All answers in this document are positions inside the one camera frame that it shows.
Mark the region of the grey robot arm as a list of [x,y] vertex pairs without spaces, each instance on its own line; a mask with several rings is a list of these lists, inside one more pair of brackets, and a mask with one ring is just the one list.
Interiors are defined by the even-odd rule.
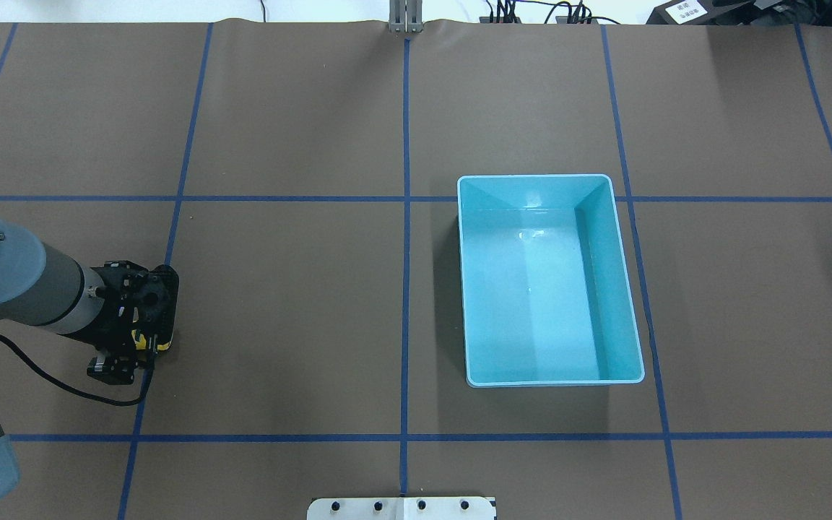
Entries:
[[[48,330],[95,348],[87,375],[108,385],[132,385],[134,399],[111,399],[82,391],[43,370],[16,342],[0,343],[49,383],[90,401],[125,407],[148,395],[155,363],[174,338],[181,278],[169,264],[148,269],[126,260],[88,267],[31,233],[0,220],[0,321]],[[20,480],[9,435],[0,423],[0,499]]]

